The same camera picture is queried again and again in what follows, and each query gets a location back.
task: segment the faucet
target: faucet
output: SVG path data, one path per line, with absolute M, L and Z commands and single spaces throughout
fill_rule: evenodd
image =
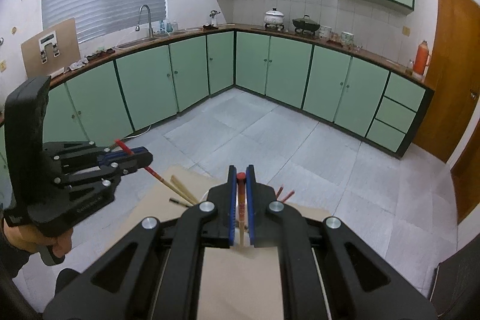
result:
M 144 7 L 146 7 L 148 11 L 148 37 L 153 38 L 152 13 L 150 12 L 150 8 L 148 7 L 147 4 L 144 4 L 138 12 L 138 24 L 137 24 L 137 27 L 135 28 L 135 31 L 140 31 L 140 19 L 142 18 L 142 10 Z

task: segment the tiled wall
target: tiled wall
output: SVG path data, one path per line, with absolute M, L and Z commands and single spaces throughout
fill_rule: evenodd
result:
M 408 58 L 400 58 L 406 16 L 398 12 L 362 0 L 234 0 L 233 22 L 262 25 L 264 12 L 273 7 L 285 15 L 289 31 L 294 30 L 293 18 L 308 14 L 335 32 L 353 33 L 356 45 L 408 64 Z

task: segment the cutting board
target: cutting board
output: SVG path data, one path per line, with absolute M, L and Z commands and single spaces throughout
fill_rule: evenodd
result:
M 191 172 L 183 167 L 169 167 L 162 176 L 177 176 L 184 185 L 201 199 L 211 187 L 221 182 L 214 178 Z M 185 211 L 169 202 L 178 196 L 163 183 L 155 184 L 132 210 L 110 243 L 113 246 L 144 217 L 154 216 L 160 221 L 180 217 Z M 324 209 L 307 208 L 287 202 L 315 220 L 331 214 Z M 239 242 L 236 230 L 235 242 Z M 206 248 L 203 258 L 198 320 L 283 320 L 282 286 L 277 248 Z
M 53 31 L 56 31 L 57 34 L 57 47 L 60 54 L 57 57 L 54 57 L 53 48 L 51 45 L 48 45 L 46 47 L 47 62 L 42 64 L 38 40 Z M 70 64 L 79 61 L 80 49 L 78 48 L 75 18 L 70 18 L 57 25 L 49 27 L 43 32 L 25 41 L 22 44 L 22 56 L 28 77 L 50 75 L 62 67 L 66 68 Z

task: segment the drawer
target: drawer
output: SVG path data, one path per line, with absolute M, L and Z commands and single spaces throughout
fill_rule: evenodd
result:
M 397 152 L 404 137 L 404 133 L 378 120 L 373 120 L 367 134 L 368 140 L 374 141 L 392 152 Z
M 423 87 L 393 72 L 390 73 L 390 80 L 388 80 L 387 89 L 385 90 L 385 96 L 388 98 L 416 112 L 423 99 L 424 93 L 425 89 Z
M 375 118 L 397 128 L 403 133 L 407 133 L 415 114 L 414 111 L 407 109 L 399 103 L 383 97 Z

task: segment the metal bolt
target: metal bolt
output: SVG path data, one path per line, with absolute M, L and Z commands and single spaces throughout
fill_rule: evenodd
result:
M 268 204 L 268 209 L 271 211 L 282 211 L 285 206 L 280 201 L 272 201 Z
M 325 224 L 329 228 L 337 229 L 340 225 L 342 225 L 342 222 L 337 217 L 329 217 L 327 218 L 327 221 L 325 221 Z
M 205 202 L 202 202 L 199 205 L 199 208 L 200 208 L 201 211 L 210 212 L 213 209 L 215 209 L 215 204 L 213 202 L 210 202 L 210 201 L 205 201 Z
M 155 217 L 145 217 L 142 220 L 142 227 L 145 229 L 153 229 L 157 226 L 157 219 Z

